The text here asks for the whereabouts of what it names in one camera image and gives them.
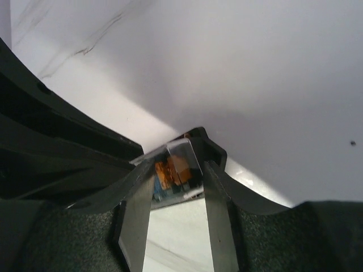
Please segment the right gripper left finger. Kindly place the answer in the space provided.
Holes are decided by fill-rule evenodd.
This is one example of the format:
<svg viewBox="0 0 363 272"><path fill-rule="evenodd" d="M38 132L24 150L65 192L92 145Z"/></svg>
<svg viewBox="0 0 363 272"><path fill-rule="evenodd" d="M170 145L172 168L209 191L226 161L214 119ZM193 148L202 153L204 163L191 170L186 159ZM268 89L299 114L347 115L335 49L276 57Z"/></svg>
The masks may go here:
<svg viewBox="0 0 363 272"><path fill-rule="evenodd" d="M153 161L67 208L1 201L2 271L141 271Z"/></svg>

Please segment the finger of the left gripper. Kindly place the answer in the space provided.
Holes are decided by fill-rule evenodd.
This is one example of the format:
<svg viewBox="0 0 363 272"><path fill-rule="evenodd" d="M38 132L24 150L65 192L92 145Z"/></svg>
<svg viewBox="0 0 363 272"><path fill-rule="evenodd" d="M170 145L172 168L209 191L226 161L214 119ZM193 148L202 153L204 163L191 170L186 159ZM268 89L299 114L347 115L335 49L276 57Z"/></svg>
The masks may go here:
<svg viewBox="0 0 363 272"><path fill-rule="evenodd" d="M1 43L1 198L80 197L125 177L142 147L85 115Z"/></svg>

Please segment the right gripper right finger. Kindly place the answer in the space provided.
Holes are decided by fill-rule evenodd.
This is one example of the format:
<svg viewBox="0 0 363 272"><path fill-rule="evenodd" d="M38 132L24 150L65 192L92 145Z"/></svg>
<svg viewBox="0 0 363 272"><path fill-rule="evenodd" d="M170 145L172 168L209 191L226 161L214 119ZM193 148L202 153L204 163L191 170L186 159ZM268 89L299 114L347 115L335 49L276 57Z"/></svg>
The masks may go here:
<svg viewBox="0 0 363 272"><path fill-rule="evenodd" d="M204 164L215 271L361 271L362 203L286 207Z"/></svg>

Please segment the orange blade fuse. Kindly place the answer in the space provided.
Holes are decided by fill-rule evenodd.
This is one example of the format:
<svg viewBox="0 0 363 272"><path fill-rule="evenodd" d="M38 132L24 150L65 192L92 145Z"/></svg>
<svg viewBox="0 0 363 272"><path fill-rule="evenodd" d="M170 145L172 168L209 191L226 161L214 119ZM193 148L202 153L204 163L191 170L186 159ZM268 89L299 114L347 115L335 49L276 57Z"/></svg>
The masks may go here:
<svg viewBox="0 0 363 272"><path fill-rule="evenodd" d="M155 164L155 170L157 176L159 178L159 182L163 190L167 190L171 188L171 185L174 182L170 166L168 163L164 163L162 161L157 162Z"/></svg>
<svg viewBox="0 0 363 272"><path fill-rule="evenodd" d="M167 162L170 166L174 184L185 184L192 177L188 162L185 158L172 155L167 158Z"/></svg>

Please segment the black fuse box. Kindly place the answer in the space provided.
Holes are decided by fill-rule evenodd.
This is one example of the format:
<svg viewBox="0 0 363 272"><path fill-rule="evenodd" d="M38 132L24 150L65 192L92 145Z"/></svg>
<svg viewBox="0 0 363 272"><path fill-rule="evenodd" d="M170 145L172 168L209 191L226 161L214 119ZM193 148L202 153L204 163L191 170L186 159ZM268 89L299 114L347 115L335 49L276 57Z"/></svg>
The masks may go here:
<svg viewBox="0 0 363 272"><path fill-rule="evenodd" d="M204 162L213 161L218 166L220 166L222 169L225 169L227 153L223 148L221 148L218 144L214 143L208 137L208 134L207 134L205 128L203 128L203 127L196 127L194 129L178 136L177 138L173 139L172 141L178 140L178 139L184 139L184 138L189 139L192 143L192 147L196 154L197 161L199 162L202 173L203 173L202 184L204 187ZM201 198L204 198L204 196L205 196L205 194L203 193L201 196L199 196L197 198L189 199L187 201L183 201L183 202L179 202L179 203L177 203L176 201L171 201L171 200L166 201L166 202L157 203L152 198L151 208L153 210L161 209L161 208L165 208L168 206L178 205L178 204L181 204L184 202L190 202L190 201L194 201L197 199L201 199Z"/></svg>

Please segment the clear plastic fuse box cover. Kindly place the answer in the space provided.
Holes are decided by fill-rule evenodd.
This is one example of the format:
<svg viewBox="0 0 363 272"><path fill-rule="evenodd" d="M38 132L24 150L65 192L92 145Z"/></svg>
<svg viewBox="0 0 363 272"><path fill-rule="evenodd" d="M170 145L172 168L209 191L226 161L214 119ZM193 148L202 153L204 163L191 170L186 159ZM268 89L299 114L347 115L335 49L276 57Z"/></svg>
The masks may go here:
<svg viewBox="0 0 363 272"><path fill-rule="evenodd" d="M177 203L197 198L204 193L202 170L189 139L178 139L141 155L130 163L154 161L154 193L157 203Z"/></svg>

